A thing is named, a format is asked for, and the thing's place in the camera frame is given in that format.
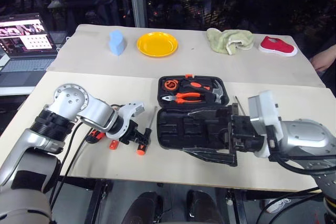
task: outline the person's hand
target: person's hand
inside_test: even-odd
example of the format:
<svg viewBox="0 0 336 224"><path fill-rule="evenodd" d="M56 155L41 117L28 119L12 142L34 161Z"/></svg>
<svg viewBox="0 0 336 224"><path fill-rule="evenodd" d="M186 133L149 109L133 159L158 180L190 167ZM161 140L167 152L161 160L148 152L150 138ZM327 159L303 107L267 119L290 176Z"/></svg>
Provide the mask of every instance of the person's hand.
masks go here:
<svg viewBox="0 0 336 224"><path fill-rule="evenodd" d="M316 71L322 72L328 69L336 59L336 52L331 47L311 58L310 62Z"/></svg>

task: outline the shoe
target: shoe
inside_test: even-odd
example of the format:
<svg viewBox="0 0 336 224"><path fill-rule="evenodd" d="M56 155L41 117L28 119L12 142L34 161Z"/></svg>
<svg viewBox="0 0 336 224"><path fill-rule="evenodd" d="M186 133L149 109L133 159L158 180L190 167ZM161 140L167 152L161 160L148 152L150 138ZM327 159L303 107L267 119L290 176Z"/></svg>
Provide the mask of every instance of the shoe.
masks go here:
<svg viewBox="0 0 336 224"><path fill-rule="evenodd" d="M273 202L275 199L267 199L265 200L265 206L270 204L271 202ZM269 206L267 209L266 209L266 212L268 212L269 214L274 214L276 212L279 212L284 206L286 203L290 203L291 202L291 199L282 199L278 202L275 202L273 205Z"/></svg>
<svg viewBox="0 0 336 224"><path fill-rule="evenodd" d="M286 57L294 56L298 53L298 49L295 46L287 44L281 39L268 36L260 43L258 49L262 52L270 52Z"/></svg>

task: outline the orange pliers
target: orange pliers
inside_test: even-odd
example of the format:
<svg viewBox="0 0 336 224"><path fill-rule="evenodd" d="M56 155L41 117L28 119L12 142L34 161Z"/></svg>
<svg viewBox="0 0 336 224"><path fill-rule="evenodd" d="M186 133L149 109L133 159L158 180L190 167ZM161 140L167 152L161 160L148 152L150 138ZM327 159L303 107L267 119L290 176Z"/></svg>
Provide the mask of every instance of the orange pliers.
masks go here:
<svg viewBox="0 0 336 224"><path fill-rule="evenodd" d="M162 100L165 101L175 101L176 103L185 103L185 102L201 102L201 100L185 100L184 98L190 97L201 97L200 93L188 92L188 93L177 93L176 95L167 95L162 97Z"/></svg>

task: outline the red sneaker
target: red sneaker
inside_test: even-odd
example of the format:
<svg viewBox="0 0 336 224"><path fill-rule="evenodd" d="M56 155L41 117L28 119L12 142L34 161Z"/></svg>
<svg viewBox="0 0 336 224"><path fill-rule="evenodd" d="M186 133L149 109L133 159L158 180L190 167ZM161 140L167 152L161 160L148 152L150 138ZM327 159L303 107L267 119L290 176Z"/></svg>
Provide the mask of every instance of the red sneaker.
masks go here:
<svg viewBox="0 0 336 224"><path fill-rule="evenodd" d="M294 56L298 53L298 49L295 46L287 44L281 39L268 36L260 43L258 49L262 52L270 52L286 57Z"/></svg>

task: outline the white sole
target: white sole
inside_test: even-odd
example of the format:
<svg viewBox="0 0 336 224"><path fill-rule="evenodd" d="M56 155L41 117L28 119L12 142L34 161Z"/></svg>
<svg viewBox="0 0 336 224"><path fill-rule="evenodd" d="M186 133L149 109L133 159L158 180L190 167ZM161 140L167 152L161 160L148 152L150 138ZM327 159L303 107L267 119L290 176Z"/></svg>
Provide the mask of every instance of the white sole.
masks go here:
<svg viewBox="0 0 336 224"><path fill-rule="evenodd" d="M277 54L277 55L281 55L281 56L285 56L285 57L291 57L291 56L294 56L294 55L296 55L298 53L298 49L295 46L293 46L293 47L294 47L293 52L279 52L277 50L272 50L272 49L264 48L261 45L259 45L258 49L261 52L267 52L267 53Z"/></svg>

